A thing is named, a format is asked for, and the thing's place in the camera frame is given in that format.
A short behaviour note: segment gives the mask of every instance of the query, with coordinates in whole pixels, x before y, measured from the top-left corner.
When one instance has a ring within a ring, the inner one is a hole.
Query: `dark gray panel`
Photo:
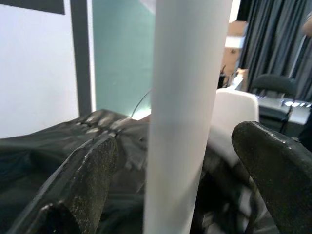
[[[80,116],[91,113],[88,15],[86,0],[71,0],[77,93]]]
[[[0,4],[65,15],[63,0],[0,0]]]

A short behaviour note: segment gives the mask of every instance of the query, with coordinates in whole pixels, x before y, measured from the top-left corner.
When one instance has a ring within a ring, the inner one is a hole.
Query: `white pole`
[[[190,231],[231,3],[157,1],[145,234]]]

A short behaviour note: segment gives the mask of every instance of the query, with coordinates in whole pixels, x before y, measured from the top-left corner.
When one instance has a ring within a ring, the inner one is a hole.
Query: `gray curtain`
[[[253,79],[270,73],[288,76],[304,36],[301,28],[312,10],[311,0],[250,0],[248,30],[240,67]],[[297,99],[312,100],[312,40],[302,48],[293,78],[298,83]]]

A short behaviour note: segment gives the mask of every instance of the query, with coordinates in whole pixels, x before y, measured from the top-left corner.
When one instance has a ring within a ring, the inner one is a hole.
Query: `person's arm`
[[[308,14],[307,21],[303,25],[302,30],[307,36],[312,37],[312,12]]]

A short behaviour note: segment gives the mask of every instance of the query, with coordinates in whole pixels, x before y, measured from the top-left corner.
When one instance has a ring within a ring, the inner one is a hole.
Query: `cable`
[[[141,102],[145,99],[145,97],[151,92],[152,89],[150,89],[142,98],[141,100],[138,102],[138,104],[136,105],[135,109],[132,112],[131,118],[134,116],[138,106],[141,104]]]

